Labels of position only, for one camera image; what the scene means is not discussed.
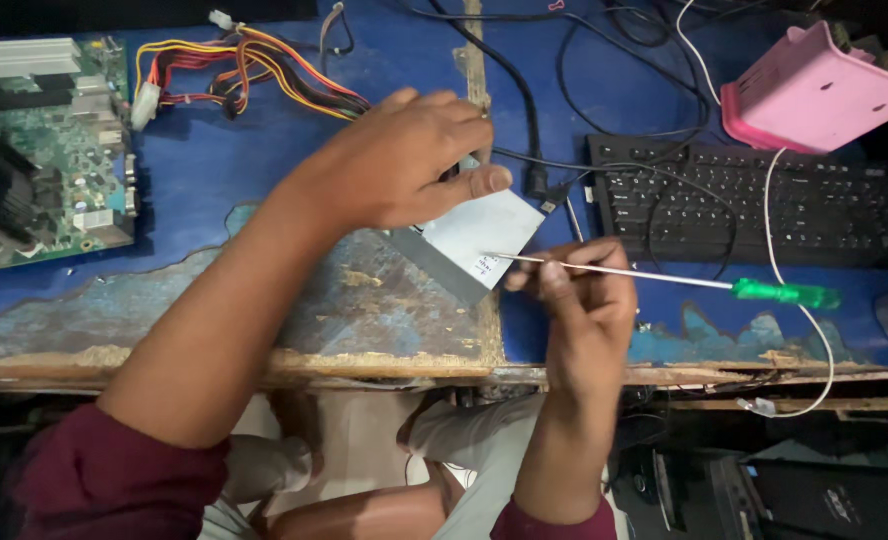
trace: blue table surface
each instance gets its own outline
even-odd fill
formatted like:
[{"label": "blue table surface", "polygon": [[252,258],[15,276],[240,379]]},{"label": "blue table surface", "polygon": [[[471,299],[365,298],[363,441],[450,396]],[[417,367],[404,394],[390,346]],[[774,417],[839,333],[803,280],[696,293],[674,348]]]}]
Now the blue table surface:
[{"label": "blue table surface", "polygon": [[[445,4],[452,13],[461,11],[459,2],[448,0]],[[547,4],[546,0],[494,0],[485,4],[484,12],[544,13]],[[415,6],[430,9],[420,0],[415,0]],[[599,3],[593,1],[568,2],[568,9],[579,14],[597,7]],[[322,2],[320,9],[326,13],[330,4]],[[452,49],[463,46],[464,41],[448,25],[412,16],[379,0],[349,3],[347,10],[356,49],[329,62],[332,79],[372,102],[403,86],[421,92],[450,88],[460,94],[466,92],[466,80],[452,55]],[[607,33],[616,35],[601,17],[597,20]],[[689,37],[719,85],[736,80],[781,37],[790,21],[783,13],[758,13],[696,30]],[[294,40],[316,43],[319,24],[318,20],[261,26]],[[592,129],[567,107],[553,76],[554,58],[567,28],[562,21],[485,23],[484,39],[506,55],[530,83],[538,104],[545,157],[585,163],[585,136]],[[114,34],[127,43],[131,54],[141,43],[171,38],[201,42],[214,35],[215,29],[210,26]],[[331,36],[336,41],[342,39],[340,30]],[[642,54],[681,76],[686,73],[682,53],[676,48],[642,50]],[[485,62],[496,144],[523,152],[526,123],[520,93],[498,65],[489,58]],[[587,31],[577,33],[566,68],[573,99],[598,123],[615,132],[631,135],[669,131],[695,122],[692,96],[682,94],[645,65]],[[199,90],[213,73],[180,71],[173,77],[172,90]],[[261,200],[287,171],[342,125],[340,120],[298,107],[270,84],[253,90],[248,110],[233,123],[208,104],[178,105],[160,113],[144,132],[134,136],[143,171],[140,188],[144,216],[138,221],[138,242],[131,247],[0,271],[0,314],[22,303],[72,295],[88,287],[96,276],[148,272],[222,244],[228,235],[225,218],[234,206]],[[712,126],[723,135],[716,112]],[[702,136],[701,142],[719,144],[710,136]],[[520,162],[502,156],[496,156],[495,161],[510,167],[515,178],[521,178]],[[567,171],[551,170],[550,181],[556,183],[572,176]],[[516,184],[514,190],[519,191],[520,185]],[[579,188],[571,196],[575,202],[583,201]],[[585,236],[598,236],[594,207],[583,202],[575,206]],[[567,216],[558,210],[548,216],[528,249],[542,249],[572,238]],[[668,273],[684,276],[708,277],[715,272],[714,265],[707,264],[665,266]],[[68,276],[69,268],[74,272]],[[653,270],[649,263],[642,263],[640,268]],[[888,271],[803,267],[783,271],[788,281],[841,289],[845,297],[841,309],[816,313],[822,327],[839,344],[846,360],[888,366],[888,340],[872,310],[874,298],[888,292]],[[733,265],[723,278],[745,276],[772,281],[768,267],[754,265]],[[640,320],[654,327],[652,332],[635,335],[631,362],[725,362],[733,360],[733,355],[753,362],[774,345],[768,341],[774,336],[798,343],[814,357],[823,358],[819,346],[815,348],[812,328],[795,307],[736,301],[713,289],[646,280],[639,280],[637,287]],[[546,342],[546,319],[540,308],[522,295],[503,294],[500,314],[508,359],[540,362]],[[739,348],[747,342],[756,346]]]}]

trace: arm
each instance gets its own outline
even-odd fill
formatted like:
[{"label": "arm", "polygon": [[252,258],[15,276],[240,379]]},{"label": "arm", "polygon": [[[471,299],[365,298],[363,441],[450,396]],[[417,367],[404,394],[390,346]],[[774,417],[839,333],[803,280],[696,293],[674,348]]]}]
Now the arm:
[{"label": "arm", "polygon": [[234,427],[317,260],[350,231],[422,223],[505,190],[486,165],[437,182],[493,130],[453,92],[400,90],[302,163],[132,352],[97,405],[167,444],[208,448]]},{"label": "arm", "polygon": [[[536,257],[627,268],[615,238]],[[539,282],[536,273],[533,263],[522,265],[507,284],[512,290],[539,290],[552,316],[546,359],[550,391],[518,474],[514,502],[547,524],[581,524],[601,508],[600,477],[614,438],[637,295],[626,276],[569,274],[553,262],[539,269]]]}]

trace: black keyboard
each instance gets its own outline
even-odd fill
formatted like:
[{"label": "black keyboard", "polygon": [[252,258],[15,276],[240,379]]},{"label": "black keyboard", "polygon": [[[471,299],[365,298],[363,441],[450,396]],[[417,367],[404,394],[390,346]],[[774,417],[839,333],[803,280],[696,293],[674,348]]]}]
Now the black keyboard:
[{"label": "black keyboard", "polygon": [[[595,166],[646,163],[676,144],[588,136]],[[767,264],[763,184],[774,157],[742,147],[691,145],[652,166],[724,199],[737,212],[731,261]],[[734,221],[726,206],[677,179],[642,168],[596,173],[604,233],[632,261],[719,263]],[[770,226],[779,264],[888,268],[888,164],[843,164],[826,155],[785,152],[770,183]]]}]

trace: screwdriver shaft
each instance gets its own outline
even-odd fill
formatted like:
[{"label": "screwdriver shaft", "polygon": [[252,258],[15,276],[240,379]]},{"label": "screwdriver shaft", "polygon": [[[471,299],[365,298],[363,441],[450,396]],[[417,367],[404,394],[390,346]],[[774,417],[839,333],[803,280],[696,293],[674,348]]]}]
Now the screwdriver shaft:
[{"label": "screwdriver shaft", "polygon": [[[500,259],[510,259],[512,261],[524,261],[527,263],[545,263],[546,261],[542,258],[534,258],[533,256],[523,256],[519,254],[507,254],[502,252],[486,252],[486,256],[489,257],[497,257]],[[605,268],[603,266],[582,266],[579,264],[567,264],[565,262],[560,263],[561,266],[565,268],[573,268],[574,270],[589,270],[591,272],[600,272],[602,274],[617,274],[618,276],[629,276],[630,278],[642,278],[645,280],[657,280],[659,282],[672,282],[675,284],[683,284],[685,286],[697,286],[697,287],[707,287],[714,289],[733,289],[734,286],[731,283],[725,283],[723,281],[711,281],[709,279],[694,279],[692,277],[677,277],[677,276],[664,276],[661,274],[648,274],[646,272],[637,272],[634,270],[619,270],[618,268]]]}]

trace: screwdriver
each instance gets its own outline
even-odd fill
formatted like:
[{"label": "screwdriver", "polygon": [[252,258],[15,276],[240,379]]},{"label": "screwdriver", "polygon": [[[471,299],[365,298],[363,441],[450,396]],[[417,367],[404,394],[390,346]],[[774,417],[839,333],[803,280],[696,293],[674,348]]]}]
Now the screwdriver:
[{"label": "screwdriver", "polygon": [[[522,256],[518,254],[507,254],[502,252],[486,252],[487,257],[494,256],[499,259],[510,259],[511,261],[524,261],[527,263],[546,263],[542,258],[534,258],[533,256]],[[574,270],[588,270],[591,272],[601,272],[603,274],[617,274],[618,276],[628,276],[630,278],[642,278],[645,280],[657,280],[663,282],[672,282],[675,284],[683,284],[685,286],[707,287],[712,289],[726,289],[731,291],[738,300],[774,300],[781,304],[797,304],[806,308],[817,308],[823,310],[836,310],[840,307],[840,291],[836,289],[828,289],[814,285],[795,285],[795,284],[770,284],[761,283],[756,279],[741,277],[733,283],[724,281],[711,281],[709,279],[695,279],[693,277],[677,277],[664,276],[662,274],[648,274],[647,272],[638,272],[636,270],[619,270],[618,268],[605,268],[603,266],[583,266],[579,264],[560,263],[565,268]]]}]

